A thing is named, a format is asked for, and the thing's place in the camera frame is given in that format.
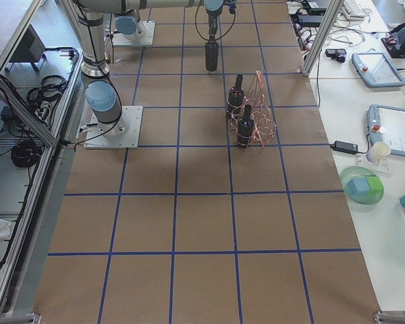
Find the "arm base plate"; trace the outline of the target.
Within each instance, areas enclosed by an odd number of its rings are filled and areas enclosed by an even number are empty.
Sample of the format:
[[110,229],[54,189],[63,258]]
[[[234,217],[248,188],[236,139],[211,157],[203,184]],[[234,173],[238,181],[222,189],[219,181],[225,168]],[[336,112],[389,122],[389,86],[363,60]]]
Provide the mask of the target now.
[[88,140],[84,142],[86,149],[136,149],[138,147],[143,106],[123,106],[121,119],[114,128],[113,124],[98,124],[94,113],[91,113],[87,131]]
[[117,32],[114,33],[113,45],[115,47],[151,47],[153,45],[155,22],[133,21],[119,23],[116,21]]

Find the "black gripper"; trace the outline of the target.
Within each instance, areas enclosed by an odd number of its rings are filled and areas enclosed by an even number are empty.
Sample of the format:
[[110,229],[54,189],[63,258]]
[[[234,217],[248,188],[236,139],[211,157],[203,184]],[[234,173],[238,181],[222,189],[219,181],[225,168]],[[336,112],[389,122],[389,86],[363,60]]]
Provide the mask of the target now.
[[206,10],[206,13],[208,15],[208,23],[209,23],[209,40],[210,41],[216,41],[216,33],[218,31],[218,17],[220,16],[220,10],[216,11],[210,11]]

